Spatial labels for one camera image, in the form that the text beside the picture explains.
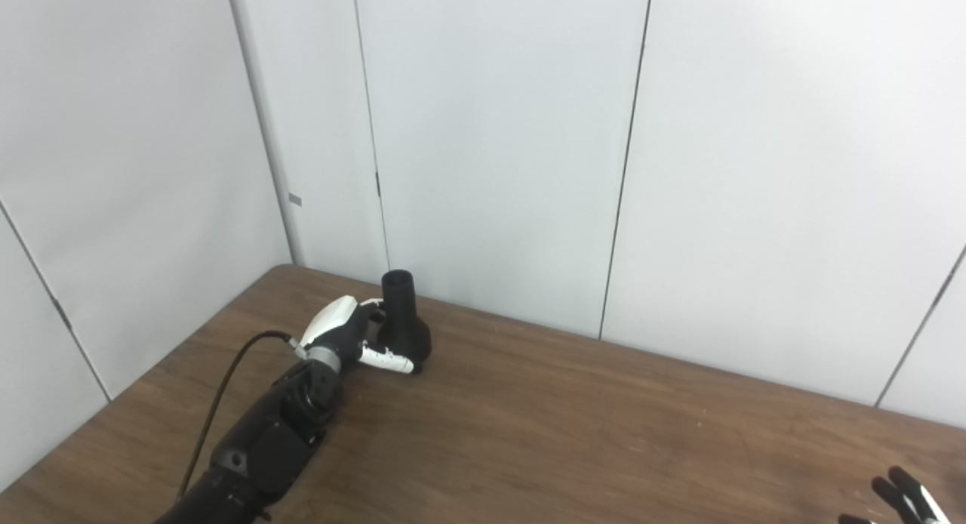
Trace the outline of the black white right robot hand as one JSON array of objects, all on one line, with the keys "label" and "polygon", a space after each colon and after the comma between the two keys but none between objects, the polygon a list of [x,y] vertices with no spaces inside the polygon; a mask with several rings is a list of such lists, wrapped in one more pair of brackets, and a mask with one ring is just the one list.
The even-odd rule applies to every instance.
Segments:
[{"label": "black white right robot hand", "polygon": [[928,487],[900,466],[872,478],[872,490],[903,523],[951,523]]}]

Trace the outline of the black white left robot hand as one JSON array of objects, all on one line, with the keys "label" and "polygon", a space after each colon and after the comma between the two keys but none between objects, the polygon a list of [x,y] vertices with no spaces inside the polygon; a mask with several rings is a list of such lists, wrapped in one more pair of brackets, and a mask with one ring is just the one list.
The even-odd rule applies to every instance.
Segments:
[{"label": "black white left robot hand", "polygon": [[336,373],[356,363],[402,374],[421,373],[421,365],[370,341],[371,329],[379,331],[384,323],[382,298],[360,303],[346,294],[318,312],[300,341],[291,345],[300,359],[317,360]]}]

